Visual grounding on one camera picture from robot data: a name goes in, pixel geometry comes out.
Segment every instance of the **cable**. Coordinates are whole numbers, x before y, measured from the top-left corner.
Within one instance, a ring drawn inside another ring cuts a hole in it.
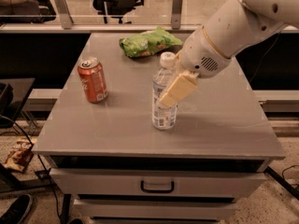
[[[11,122],[12,124],[15,124],[20,130],[21,132],[25,135],[25,137],[27,138],[27,140],[29,141],[29,143],[33,146],[34,144],[32,143],[30,137],[28,136],[27,132],[14,120],[10,119],[9,117],[6,117],[6,116],[3,116],[3,115],[0,115],[0,119],[5,119],[5,120],[8,120],[9,122]],[[41,165],[43,166],[44,170],[46,172],[48,172],[49,170],[47,170],[44,162],[41,160],[40,156],[37,155],[39,161],[41,162]],[[55,197],[55,201],[56,201],[56,214],[57,214],[57,217],[61,220],[61,215],[59,214],[59,210],[58,210],[58,198],[57,198],[57,195],[56,195],[56,192],[55,192],[55,189],[54,189],[54,186],[53,186],[53,183],[51,182],[50,180],[50,176],[47,175],[47,178],[50,182],[50,187],[53,191],[53,194],[54,194],[54,197]]]
[[[2,136],[3,134],[6,134],[6,133],[14,133],[14,134],[16,134],[16,135],[19,134],[18,132],[14,132],[14,131],[6,131],[6,132],[2,132],[2,133],[0,133],[0,136]]]
[[[20,132],[14,126],[12,126],[12,129],[14,129],[17,134],[20,134]]]
[[[281,173],[282,178],[283,178],[283,179],[286,179],[286,178],[284,177],[284,173],[285,173],[286,171],[288,171],[289,169],[291,169],[291,168],[295,168],[295,167],[299,167],[299,164],[292,165],[292,166],[290,166],[290,167],[288,167],[288,168],[282,170],[282,173]]]
[[[261,58],[261,60],[260,60],[260,62],[259,62],[259,64],[258,64],[258,67],[256,68],[256,70],[255,70],[255,72],[254,72],[252,78],[250,79],[249,83],[251,83],[252,80],[255,78],[255,76],[258,74],[258,71],[259,71],[259,69],[260,69],[260,66],[261,66],[261,64],[262,64],[263,59],[264,59],[265,56],[269,53],[269,51],[276,45],[276,43],[278,42],[278,38],[279,38],[280,34],[281,34],[281,32],[278,33],[278,36],[277,36],[277,38],[275,39],[275,41],[273,42],[273,44],[271,45],[271,47],[267,50],[267,52],[266,52],[266,53],[263,55],[263,57]]]

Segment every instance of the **can lid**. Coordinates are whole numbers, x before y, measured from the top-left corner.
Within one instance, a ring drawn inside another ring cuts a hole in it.
[[[163,52],[160,57],[160,65],[163,68],[171,68],[176,64],[176,55],[173,52]]]
[[[91,69],[97,65],[97,59],[95,57],[84,60],[79,66],[83,69]]]

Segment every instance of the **green bag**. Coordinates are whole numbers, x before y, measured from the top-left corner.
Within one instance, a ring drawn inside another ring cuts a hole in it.
[[[120,39],[120,46],[128,57],[150,56],[163,49],[182,44],[183,42],[180,39],[161,27],[157,27],[153,31]]]

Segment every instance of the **black cable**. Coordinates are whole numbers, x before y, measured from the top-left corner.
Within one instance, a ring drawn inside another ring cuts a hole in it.
[[[249,83],[251,83],[252,80],[255,78],[255,76],[258,74],[258,71],[259,71],[259,69],[260,69],[260,66],[261,66],[261,64],[262,64],[263,59],[264,59],[265,56],[269,53],[269,51],[276,45],[276,43],[278,42],[278,38],[279,38],[280,34],[281,34],[281,32],[278,33],[278,36],[277,36],[277,38],[275,39],[275,41],[273,42],[273,44],[271,45],[271,47],[264,53],[263,57],[261,58],[261,60],[260,60],[260,62],[259,62],[259,64],[258,64],[258,67],[256,68],[256,70],[255,70],[255,72],[254,72],[252,78],[250,79]]]
[[[26,132],[26,131],[25,131],[25,130],[24,130],[24,129],[23,129],[23,128],[16,122],[16,121],[10,119],[9,117],[3,116],[3,115],[0,115],[0,119],[5,119],[5,120],[8,120],[9,122],[11,122],[12,124],[15,124],[15,125],[21,130],[21,132],[25,135],[25,137],[27,138],[27,140],[29,141],[29,143],[30,143],[32,146],[34,145],[34,144],[32,143],[32,141],[31,141],[30,137],[28,136],[27,132]],[[47,168],[46,168],[44,162],[41,160],[40,156],[37,155],[37,157],[38,157],[39,161],[41,162],[41,164],[42,164],[44,170],[45,170],[46,172],[48,172],[49,170],[47,170]],[[57,214],[57,217],[61,220],[61,215],[59,214],[59,210],[58,210],[58,198],[57,198],[57,195],[56,195],[56,192],[55,192],[53,183],[52,183],[51,180],[50,180],[50,176],[47,175],[47,178],[48,178],[48,180],[49,180],[49,182],[50,182],[50,186],[51,186],[51,189],[52,189],[53,194],[54,194],[54,197],[55,197],[55,201],[56,201],[56,214]]]
[[[6,132],[2,132],[0,133],[0,136],[2,136],[3,134],[6,134],[6,133],[14,133],[14,134],[19,134],[17,132],[14,132],[14,131],[6,131]]]
[[[288,168],[282,170],[282,173],[281,173],[282,178],[283,178],[283,179],[286,179],[286,178],[284,177],[284,173],[285,173],[286,171],[288,171],[289,169],[294,168],[294,167],[299,167],[299,165],[298,165],[298,164],[296,164],[296,165],[292,165],[292,166],[290,166],[290,167],[288,167]]]
[[[46,168],[44,162],[41,160],[39,154],[37,154],[37,157],[38,157],[39,161],[41,162],[42,166],[44,167],[44,170],[45,170],[46,172],[48,172],[48,170],[47,170],[47,168]],[[54,194],[54,197],[55,197],[55,202],[56,202],[56,214],[57,214],[57,217],[58,217],[59,219],[61,219],[61,215],[59,214],[58,198],[57,198],[57,195],[56,195],[56,191],[55,191],[55,189],[54,189],[54,186],[53,186],[52,181],[50,180],[50,176],[47,175],[47,177],[48,177],[48,180],[49,180],[49,182],[50,182],[50,187],[51,187],[51,189],[52,189],[52,191],[53,191],[53,194]]]
[[[12,126],[12,129],[14,129],[16,133],[20,134],[20,132],[15,128],[15,126]]]
[[[265,172],[271,175],[285,190],[287,190],[293,197],[299,200],[299,191],[293,188],[285,179],[277,174],[270,166],[265,169]]]

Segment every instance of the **table drawer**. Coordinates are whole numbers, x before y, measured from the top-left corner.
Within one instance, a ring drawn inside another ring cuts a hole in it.
[[[50,175],[69,194],[218,198],[247,197],[265,179],[263,173],[90,169],[51,169]]]
[[[74,207],[85,217],[220,220],[236,210],[234,203],[78,200]]]

